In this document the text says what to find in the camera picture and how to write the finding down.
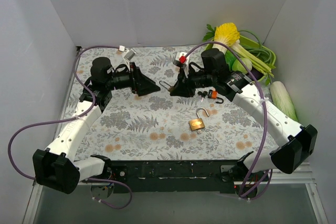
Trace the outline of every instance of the tabletop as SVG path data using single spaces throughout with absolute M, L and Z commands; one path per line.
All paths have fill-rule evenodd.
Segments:
M 171 85 L 176 82 L 179 68 L 172 64 L 177 52 L 188 52 L 193 46 L 139 47 L 132 59 L 141 72 L 154 80 Z M 201 52 L 191 54 L 191 61 L 203 66 Z M 115 49 L 98 48 L 85 52 L 77 68 L 79 78 L 90 77 L 92 61 L 109 57 L 114 67 L 123 63 Z M 266 97 L 268 87 L 261 83 Z M 64 118 L 71 117 L 82 86 L 74 80 Z M 99 154 L 111 160 L 188 160 L 239 159 L 260 145 L 263 128 L 243 109 L 224 98 L 223 104 L 199 95 L 192 98 L 171 97 L 167 90 L 139 97 L 130 89 L 112 91 L 112 99 L 102 116 L 95 121 L 78 148 L 76 159 Z M 204 107 L 201 118 L 205 129 L 192 132 L 189 121 L 196 119 L 196 109 Z M 268 134 L 264 148 L 276 146 Z

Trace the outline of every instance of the green basket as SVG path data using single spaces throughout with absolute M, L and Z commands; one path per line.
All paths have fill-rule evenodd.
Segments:
M 258 43 L 258 42 L 255 42 L 255 41 L 253 41 L 253 40 L 251 40 L 251 39 L 249 39 L 249 38 L 246 38 L 246 37 L 244 37 L 244 36 L 242 36 L 242 35 L 240 36 L 240 39 L 239 39 L 239 40 L 240 40 L 240 44 L 241 44 L 242 46 L 248 46 L 248 47 L 253 47 L 253 48 L 259 48 L 259 43 Z M 265 46 L 263 46 L 262 48 L 267 49 L 267 50 L 269 50 L 269 51 L 271 52 L 271 63 L 272 63 L 272 65 L 274 65 L 274 63 L 275 63 L 275 61 L 276 61 L 276 59 L 277 59 L 275 53 L 274 53 L 272 50 L 270 50 L 269 48 L 265 47 Z M 264 80 L 264 78 L 265 78 L 265 76 L 261 77 L 261 78 L 259 79 L 259 81 Z

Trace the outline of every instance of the metal shackle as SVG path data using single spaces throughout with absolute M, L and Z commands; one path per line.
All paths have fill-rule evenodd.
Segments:
M 198 108 L 198 109 L 196 110 L 197 118 L 200 118 L 200 116 L 199 116 L 199 114 L 198 114 L 198 111 L 199 111 L 199 110 L 204 110 L 205 113 L 206 113 L 206 115 L 209 117 L 209 113 L 208 113 L 208 111 L 207 111 L 205 108 Z

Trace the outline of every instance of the white wall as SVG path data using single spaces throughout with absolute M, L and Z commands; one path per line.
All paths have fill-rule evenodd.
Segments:
M 29 123 L 59 117 L 75 47 L 50 0 L 0 0 L 0 223 L 21 223 L 32 181 L 11 167 L 7 144 Z M 18 166 L 34 175 L 32 155 L 52 140 L 54 126 L 20 134 Z
M 185 45 L 207 23 L 235 22 L 265 39 L 285 0 L 51 0 L 76 45 Z
M 286 0 L 266 40 L 302 124 L 318 130 L 310 158 L 330 223 L 336 223 L 336 0 Z

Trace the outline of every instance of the brass padlock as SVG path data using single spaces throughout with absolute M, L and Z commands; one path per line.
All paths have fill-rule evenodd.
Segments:
M 189 121 L 190 128 L 191 128 L 192 131 L 196 131 L 196 130 L 205 128 L 205 125 L 204 125 L 204 122 L 203 122 L 202 118 L 199 117 L 199 114 L 198 114 L 199 110 L 204 110 L 206 115 L 209 117 L 209 113 L 207 112 L 207 110 L 205 108 L 198 108 L 196 110 L 197 119 Z

